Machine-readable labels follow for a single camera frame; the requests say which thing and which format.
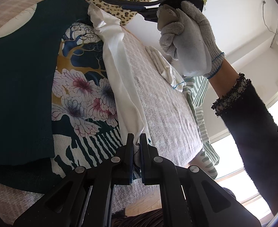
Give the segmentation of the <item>right hand grey glove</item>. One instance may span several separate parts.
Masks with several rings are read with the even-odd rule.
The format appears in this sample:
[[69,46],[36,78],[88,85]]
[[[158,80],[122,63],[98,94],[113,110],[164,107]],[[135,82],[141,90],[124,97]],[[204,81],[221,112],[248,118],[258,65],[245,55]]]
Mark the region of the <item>right hand grey glove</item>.
[[212,78],[221,68],[225,54],[215,41],[208,19],[192,3],[181,2],[181,8],[169,5],[158,8],[159,44],[176,63],[180,75]]

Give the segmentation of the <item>right forearm black sleeve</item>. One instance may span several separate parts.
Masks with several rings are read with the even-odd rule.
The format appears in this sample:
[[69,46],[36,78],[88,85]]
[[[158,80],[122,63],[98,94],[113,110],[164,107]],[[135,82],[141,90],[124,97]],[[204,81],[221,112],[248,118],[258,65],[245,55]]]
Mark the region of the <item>right forearm black sleeve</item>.
[[278,126],[250,79],[223,60],[209,82],[218,99],[212,109],[233,136],[245,170],[269,205],[278,212]]

